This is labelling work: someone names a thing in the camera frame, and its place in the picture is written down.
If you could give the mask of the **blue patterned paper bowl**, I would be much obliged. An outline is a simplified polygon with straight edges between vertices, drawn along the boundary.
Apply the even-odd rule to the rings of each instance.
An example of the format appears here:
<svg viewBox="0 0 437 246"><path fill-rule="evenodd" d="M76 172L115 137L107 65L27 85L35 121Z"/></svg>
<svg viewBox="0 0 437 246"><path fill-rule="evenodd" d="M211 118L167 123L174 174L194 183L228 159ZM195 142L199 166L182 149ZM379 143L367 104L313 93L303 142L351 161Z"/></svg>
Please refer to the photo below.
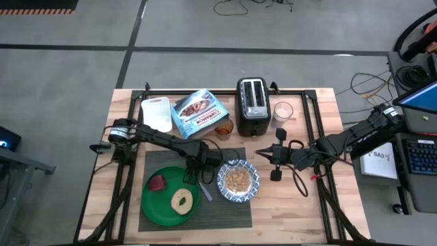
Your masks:
<svg viewBox="0 0 437 246"><path fill-rule="evenodd" d="M249 171L251 177L251 185L246 192L234 193L225 186L225 176L228 171L238 168L247 169ZM225 162L218 171L216 183L220 193L227 200L235 203L249 202L252 198L256 196L260 186L259 174L257 173L256 168L248 161L241 159L234 159Z"/></svg>

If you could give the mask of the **orange object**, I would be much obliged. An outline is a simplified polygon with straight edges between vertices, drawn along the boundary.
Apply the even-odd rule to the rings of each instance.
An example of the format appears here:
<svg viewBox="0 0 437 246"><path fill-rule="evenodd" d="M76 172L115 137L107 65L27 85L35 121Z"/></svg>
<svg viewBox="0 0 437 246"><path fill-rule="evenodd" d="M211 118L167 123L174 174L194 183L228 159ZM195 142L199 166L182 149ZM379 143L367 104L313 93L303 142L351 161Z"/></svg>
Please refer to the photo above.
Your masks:
<svg viewBox="0 0 437 246"><path fill-rule="evenodd" d="M423 26L424 34L428 34L433 29L437 28L437 20L427 23ZM430 45L427 46L426 51L428 53L437 53L437 41L433 41Z"/></svg>

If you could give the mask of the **grey side table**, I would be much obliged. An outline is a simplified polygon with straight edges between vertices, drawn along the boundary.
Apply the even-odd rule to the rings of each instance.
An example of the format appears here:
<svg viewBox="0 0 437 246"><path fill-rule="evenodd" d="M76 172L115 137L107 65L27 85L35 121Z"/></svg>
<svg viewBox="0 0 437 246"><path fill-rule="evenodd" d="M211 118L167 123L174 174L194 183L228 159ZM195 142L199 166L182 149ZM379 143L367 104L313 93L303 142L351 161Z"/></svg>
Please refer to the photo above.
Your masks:
<svg viewBox="0 0 437 246"><path fill-rule="evenodd" d="M5 246L18 207L36 170L53 175L56 167L0 148L0 246Z"/></svg>

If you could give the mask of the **grey desk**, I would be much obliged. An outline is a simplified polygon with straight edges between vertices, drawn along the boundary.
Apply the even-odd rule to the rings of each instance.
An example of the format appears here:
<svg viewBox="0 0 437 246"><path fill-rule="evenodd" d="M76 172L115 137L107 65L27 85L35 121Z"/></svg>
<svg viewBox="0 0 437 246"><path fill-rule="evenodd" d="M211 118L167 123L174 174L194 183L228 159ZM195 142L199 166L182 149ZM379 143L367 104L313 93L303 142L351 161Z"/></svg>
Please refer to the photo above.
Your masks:
<svg viewBox="0 0 437 246"><path fill-rule="evenodd" d="M418 55L412 62L408 63L399 58L397 53L391 52L389 53L388 60L398 95L402 95L410 89L410 86L406 84L406 80L402 78L408 68L419 66L431 78L437 78L437 61L429 63L427 55ZM398 133L393 138L395 160L397 161L397 175L401 188L409 192L412 204L417 211L437 214L437 176L411 174L409 172L403 145L403 140L405 139L432 140L437 144L437 135L413 133L406 127L405 133Z"/></svg>

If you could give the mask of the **silver table knife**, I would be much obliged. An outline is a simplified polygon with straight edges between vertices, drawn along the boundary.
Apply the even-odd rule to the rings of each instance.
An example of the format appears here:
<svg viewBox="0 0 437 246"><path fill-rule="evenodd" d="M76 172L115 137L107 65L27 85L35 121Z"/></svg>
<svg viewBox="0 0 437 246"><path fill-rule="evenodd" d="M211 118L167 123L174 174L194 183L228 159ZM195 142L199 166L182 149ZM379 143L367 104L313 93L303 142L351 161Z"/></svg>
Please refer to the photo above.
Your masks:
<svg viewBox="0 0 437 246"><path fill-rule="evenodd" d="M210 195L209 191L208 191L208 190L206 189L206 187L202 184L202 182L199 181L198 184L199 184L199 187L201 188L203 194L205 195L206 199L207 199L209 202L211 202L213 199L212 199L212 196Z"/></svg>

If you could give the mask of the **laptop with blue screen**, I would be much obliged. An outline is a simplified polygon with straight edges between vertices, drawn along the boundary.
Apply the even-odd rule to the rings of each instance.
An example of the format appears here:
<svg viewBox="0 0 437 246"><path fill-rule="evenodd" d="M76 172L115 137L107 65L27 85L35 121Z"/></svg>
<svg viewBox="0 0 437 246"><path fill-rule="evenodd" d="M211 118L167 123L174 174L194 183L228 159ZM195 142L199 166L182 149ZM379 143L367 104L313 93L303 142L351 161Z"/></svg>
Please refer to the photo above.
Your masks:
<svg viewBox="0 0 437 246"><path fill-rule="evenodd" d="M393 104L402 108L409 131L437 135L437 80L403 93Z"/></svg>

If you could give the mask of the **toasted bagel half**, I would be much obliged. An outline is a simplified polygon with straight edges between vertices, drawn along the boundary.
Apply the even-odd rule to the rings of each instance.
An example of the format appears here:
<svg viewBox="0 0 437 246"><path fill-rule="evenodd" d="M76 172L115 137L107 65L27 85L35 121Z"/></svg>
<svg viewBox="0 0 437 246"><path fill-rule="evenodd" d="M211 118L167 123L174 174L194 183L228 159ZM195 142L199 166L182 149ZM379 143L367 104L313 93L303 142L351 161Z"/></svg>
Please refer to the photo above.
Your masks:
<svg viewBox="0 0 437 246"><path fill-rule="evenodd" d="M187 214L193 207L193 195L188 189L178 189L171 198L171 207L179 215Z"/></svg>

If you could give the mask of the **white plastic container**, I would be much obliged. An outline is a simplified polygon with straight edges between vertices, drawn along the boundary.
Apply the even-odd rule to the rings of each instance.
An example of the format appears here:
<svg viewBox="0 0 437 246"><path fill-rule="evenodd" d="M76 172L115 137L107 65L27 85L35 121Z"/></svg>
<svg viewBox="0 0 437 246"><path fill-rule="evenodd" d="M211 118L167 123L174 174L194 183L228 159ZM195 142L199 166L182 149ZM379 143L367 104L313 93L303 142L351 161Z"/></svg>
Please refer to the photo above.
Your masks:
<svg viewBox="0 0 437 246"><path fill-rule="evenodd" d="M143 124L154 130L168 133L172 130L170 102L167 97L158 97L141 102Z"/></svg>

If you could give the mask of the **black hazard-striped mat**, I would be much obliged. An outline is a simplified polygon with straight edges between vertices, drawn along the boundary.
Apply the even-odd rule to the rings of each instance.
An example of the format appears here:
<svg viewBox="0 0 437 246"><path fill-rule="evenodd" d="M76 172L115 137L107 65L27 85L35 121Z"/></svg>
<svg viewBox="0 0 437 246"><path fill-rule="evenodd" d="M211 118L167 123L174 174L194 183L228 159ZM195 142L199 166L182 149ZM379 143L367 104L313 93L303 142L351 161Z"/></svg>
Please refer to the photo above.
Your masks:
<svg viewBox="0 0 437 246"><path fill-rule="evenodd" d="M0 0L0 16L71 14L78 2L79 0Z"/></svg>

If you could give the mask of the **blue cinnamon squares cereal box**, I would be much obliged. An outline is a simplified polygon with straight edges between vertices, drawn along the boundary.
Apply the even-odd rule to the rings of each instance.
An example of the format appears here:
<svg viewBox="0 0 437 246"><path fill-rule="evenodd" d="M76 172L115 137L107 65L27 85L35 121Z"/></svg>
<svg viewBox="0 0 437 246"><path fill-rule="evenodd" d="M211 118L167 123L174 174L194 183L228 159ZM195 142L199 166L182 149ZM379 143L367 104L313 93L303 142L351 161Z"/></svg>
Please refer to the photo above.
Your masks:
<svg viewBox="0 0 437 246"><path fill-rule="evenodd" d="M170 110L183 139L198 138L229 120L226 107L207 89L176 101Z"/></svg>

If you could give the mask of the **red fruit piece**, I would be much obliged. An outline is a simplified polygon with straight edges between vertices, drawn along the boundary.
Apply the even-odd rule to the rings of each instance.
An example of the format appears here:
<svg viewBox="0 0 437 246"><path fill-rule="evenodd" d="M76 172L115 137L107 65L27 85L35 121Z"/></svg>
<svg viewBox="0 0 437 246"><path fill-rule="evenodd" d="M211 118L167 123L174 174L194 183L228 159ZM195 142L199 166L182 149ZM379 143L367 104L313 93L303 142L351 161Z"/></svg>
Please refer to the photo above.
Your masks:
<svg viewBox="0 0 437 246"><path fill-rule="evenodd" d="M147 189L149 191L160 191L165 189L167 186L167 181L163 175L155 175L150 178L147 183Z"/></svg>

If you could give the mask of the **white paper sheet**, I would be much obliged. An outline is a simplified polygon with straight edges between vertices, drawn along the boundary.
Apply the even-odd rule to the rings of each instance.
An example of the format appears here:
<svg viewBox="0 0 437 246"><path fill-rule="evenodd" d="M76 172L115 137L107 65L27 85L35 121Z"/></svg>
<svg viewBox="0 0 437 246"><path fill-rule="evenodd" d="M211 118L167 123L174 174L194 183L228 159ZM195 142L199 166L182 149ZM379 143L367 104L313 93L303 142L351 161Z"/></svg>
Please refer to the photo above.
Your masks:
<svg viewBox="0 0 437 246"><path fill-rule="evenodd" d="M361 173L368 176L397 179L393 152L372 151L360 158Z"/></svg>

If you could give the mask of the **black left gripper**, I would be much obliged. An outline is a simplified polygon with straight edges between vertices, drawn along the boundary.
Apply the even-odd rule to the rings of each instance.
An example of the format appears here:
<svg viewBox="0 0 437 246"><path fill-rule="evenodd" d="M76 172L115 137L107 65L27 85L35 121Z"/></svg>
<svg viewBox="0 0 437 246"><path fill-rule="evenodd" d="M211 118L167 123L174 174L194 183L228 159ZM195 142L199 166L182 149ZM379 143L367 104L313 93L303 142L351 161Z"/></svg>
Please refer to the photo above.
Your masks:
<svg viewBox="0 0 437 246"><path fill-rule="evenodd" d="M195 185L199 170L209 170L218 167L223 160L223 154L218 150L202 150L197 155L188 155L186 158L186 172L184 183Z"/></svg>

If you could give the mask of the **grey woven placemat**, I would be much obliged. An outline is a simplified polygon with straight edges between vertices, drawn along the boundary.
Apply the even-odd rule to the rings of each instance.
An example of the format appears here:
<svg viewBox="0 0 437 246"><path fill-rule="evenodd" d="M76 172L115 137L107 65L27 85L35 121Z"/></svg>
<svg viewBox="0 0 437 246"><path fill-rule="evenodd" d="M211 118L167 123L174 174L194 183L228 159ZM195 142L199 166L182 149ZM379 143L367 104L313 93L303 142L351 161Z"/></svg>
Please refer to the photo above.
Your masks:
<svg viewBox="0 0 437 246"><path fill-rule="evenodd" d="M147 153L145 156L143 186L154 172L164 167L181 167L185 169L186 159L170 150ZM199 188L200 201L197 210L184 223L170 227L157 225L151 222L140 208L138 231L211 230L250 228L252 226L249 202L235 203L227 200L220 193L216 182L207 184L205 187L213 200L209 202L201 188Z"/></svg>

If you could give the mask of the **green plastic plate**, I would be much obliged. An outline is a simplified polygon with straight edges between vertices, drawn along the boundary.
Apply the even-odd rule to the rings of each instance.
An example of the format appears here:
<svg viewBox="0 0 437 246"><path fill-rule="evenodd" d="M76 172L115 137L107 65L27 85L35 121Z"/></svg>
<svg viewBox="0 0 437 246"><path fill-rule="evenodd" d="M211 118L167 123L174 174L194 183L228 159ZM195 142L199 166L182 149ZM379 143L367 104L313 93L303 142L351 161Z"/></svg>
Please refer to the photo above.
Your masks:
<svg viewBox="0 0 437 246"><path fill-rule="evenodd" d="M165 177L166 188L160 191L149 191L148 181L159 174ZM141 210L151 222L165 227L178 226L194 215L200 201L199 187L195 184L184 183L184 175L185 169L181 167L164 167L147 179L142 191ZM185 215L177 214L171 207L171 198L178 189L188 189L193 195L193 207Z"/></svg>

